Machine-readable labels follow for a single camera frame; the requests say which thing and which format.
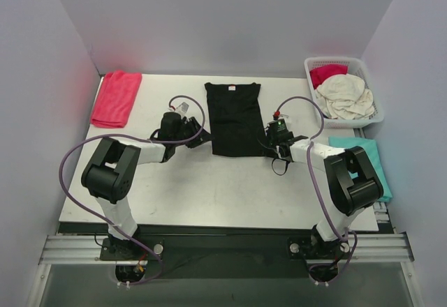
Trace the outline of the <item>cream t shirt in basket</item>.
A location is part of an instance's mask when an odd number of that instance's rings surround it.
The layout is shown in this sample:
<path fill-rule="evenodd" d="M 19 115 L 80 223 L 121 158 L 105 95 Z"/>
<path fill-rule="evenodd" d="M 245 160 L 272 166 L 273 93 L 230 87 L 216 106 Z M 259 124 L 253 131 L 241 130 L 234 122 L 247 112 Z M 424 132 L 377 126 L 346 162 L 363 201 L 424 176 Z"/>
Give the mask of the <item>cream t shirt in basket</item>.
<path fill-rule="evenodd" d="M 329 77 L 314 93 L 317 105 L 329 119 L 368 119 L 376 111 L 372 91 L 355 75 Z"/>

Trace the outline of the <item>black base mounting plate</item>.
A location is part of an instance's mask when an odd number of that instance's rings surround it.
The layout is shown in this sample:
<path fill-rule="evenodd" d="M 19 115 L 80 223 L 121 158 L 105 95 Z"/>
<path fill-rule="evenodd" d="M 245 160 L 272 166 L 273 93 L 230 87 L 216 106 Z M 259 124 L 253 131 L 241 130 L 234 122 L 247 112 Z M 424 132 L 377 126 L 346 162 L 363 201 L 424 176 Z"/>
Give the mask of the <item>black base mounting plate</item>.
<path fill-rule="evenodd" d="M 322 242 L 298 234 L 143 234 L 147 252 L 106 237 L 99 259 L 115 263 L 117 280 L 289 279 L 331 281 L 351 252 L 347 241 Z"/>

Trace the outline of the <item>aluminium rail frame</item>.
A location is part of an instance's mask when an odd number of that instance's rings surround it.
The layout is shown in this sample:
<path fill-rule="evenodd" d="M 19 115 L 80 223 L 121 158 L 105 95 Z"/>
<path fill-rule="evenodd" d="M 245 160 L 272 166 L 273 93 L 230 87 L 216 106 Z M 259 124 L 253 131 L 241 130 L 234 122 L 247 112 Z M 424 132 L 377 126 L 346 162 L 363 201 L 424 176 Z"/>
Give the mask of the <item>aluminium rail frame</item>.
<path fill-rule="evenodd" d="M 413 251 L 406 233 L 394 231 L 388 208 L 383 202 L 376 202 L 368 208 L 363 216 L 374 218 L 377 230 L 360 231 L 351 228 L 349 245 L 351 252 L 346 260 L 340 262 L 339 274 L 331 281 L 318 281 L 305 277 L 317 285 L 328 286 L 346 278 L 350 270 L 357 264 L 370 264 L 379 274 L 379 282 L 386 280 L 384 267 L 387 264 L 397 264 L 402 270 L 404 284 L 409 292 L 410 300 L 415 306 L 422 306 L 423 299 L 418 287 L 413 268 Z M 140 237 L 143 234 L 298 234 L 309 230 L 255 228 L 255 227 L 205 227 L 181 225 L 143 225 Z M 42 265 L 111 265 L 114 262 L 103 262 L 99 259 L 101 242 L 107 237 L 105 225 L 98 223 L 64 223 L 61 230 L 54 236 L 49 236 L 39 260 Z M 147 252 L 152 249 L 140 241 L 138 245 Z M 130 281 L 119 281 L 122 285 L 142 284 Z"/>

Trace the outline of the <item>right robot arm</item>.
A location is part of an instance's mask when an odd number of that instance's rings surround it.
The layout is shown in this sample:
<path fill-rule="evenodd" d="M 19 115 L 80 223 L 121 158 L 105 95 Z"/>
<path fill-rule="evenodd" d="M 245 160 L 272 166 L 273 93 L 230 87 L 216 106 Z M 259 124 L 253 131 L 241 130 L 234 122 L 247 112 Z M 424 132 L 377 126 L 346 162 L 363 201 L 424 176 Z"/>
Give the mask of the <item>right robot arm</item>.
<path fill-rule="evenodd" d="M 315 143 L 305 136 L 294 136 L 284 119 L 268 123 L 265 136 L 268 149 L 290 163 L 305 163 L 323 212 L 309 240 L 310 251 L 325 257 L 334 241 L 346 241 L 352 222 L 383 196 L 383 186 L 366 151 Z"/>

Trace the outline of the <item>black t shirt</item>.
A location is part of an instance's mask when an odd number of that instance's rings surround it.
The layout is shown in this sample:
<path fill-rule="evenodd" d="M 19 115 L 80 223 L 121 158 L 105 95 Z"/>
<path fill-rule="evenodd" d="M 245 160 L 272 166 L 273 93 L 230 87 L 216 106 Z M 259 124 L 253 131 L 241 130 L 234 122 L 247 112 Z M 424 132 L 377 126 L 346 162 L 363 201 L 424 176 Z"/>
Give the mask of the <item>black t shirt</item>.
<path fill-rule="evenodd" d="M 212 153 L 229 158 L 261 157 L 263 120 L 258 103 L 261 85 L 205 84 Z"/>

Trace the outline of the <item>folded teal t shirt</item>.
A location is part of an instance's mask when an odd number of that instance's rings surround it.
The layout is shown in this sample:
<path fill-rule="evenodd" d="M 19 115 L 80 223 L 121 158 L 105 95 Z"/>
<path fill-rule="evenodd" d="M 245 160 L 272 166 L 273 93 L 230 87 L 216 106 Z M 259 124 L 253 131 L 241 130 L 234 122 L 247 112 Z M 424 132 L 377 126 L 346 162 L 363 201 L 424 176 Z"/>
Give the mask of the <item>folded teal t shirt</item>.
<path fill-rule="evenodd" d="M 370 140 L 370 139 L 366 139 L 363 137 L 330 136 L 328 138 L 328 143 L 332 147 L 338 147 L 338 148 L 344 148 L 344 149 L 349 149 L 351 147 L 356 147 L 356 146 L 362 147 L 366 151 L 366 153 L 372 163 L 372 166 L 375 169 L 375 172 L 379 178 L 379 181 L 381 182 L 381 184 L 383 186 L 383 196 L 379 199 L 379 201 L 388 203 L 389 201 L 392 200 L 393 195 L 392 195 L 390 188 L 388 186 L 388 183 L 386 181 L 383 167 L 381 165 L 379 150 L 378 150 L 375 140 Z"/>

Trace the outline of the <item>red t shirt in basket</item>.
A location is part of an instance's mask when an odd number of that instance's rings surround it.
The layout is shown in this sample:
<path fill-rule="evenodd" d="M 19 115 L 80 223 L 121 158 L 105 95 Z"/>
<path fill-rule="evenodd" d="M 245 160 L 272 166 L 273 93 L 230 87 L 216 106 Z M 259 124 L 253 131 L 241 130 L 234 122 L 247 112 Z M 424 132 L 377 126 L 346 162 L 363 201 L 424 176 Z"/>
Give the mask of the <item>red t shirt in basket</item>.
<path fill-rule="evenodd" d="M 317 87 L 323 84 L 326 79 L 334 75 L 346 75 L 348 69 L 349 67 L 345 65 L 328 64 L 310 70 L 309 74 L 313 88 L 317 89 Z"/>

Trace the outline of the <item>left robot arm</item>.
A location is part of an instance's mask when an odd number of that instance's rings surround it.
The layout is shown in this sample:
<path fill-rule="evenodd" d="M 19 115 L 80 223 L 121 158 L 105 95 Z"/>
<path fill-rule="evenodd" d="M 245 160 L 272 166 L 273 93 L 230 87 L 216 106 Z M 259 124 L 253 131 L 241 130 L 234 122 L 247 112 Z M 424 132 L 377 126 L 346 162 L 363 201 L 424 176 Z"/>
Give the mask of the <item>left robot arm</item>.
<path fill-rule="evenodd" d="M 118 240 L 117 252 L 131 260 L 141 251 L 127 195 L 138 165 L 165 163 L 182 145 L 196 148 L 212 140 L 195 117 L 166 112 L 148 142 L 104 137 L 98 143 L 81 177 L 81 184 L 96 198 L 108 219 L 108 234 Z"/>

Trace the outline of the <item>folded pink t shirt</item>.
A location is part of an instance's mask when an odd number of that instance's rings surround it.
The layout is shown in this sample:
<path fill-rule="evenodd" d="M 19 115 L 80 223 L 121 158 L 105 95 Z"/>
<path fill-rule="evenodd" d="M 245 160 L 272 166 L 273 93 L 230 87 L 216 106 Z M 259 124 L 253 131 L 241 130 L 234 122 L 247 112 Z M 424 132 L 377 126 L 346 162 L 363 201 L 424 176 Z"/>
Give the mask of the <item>folded pink t shirt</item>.
<path fill-rule="evenodd" d="M 90 123 L 97 128 L 125 127 L 141 82 L 141 73 L 122 70 L 107 73 L 99 88 Z"/>

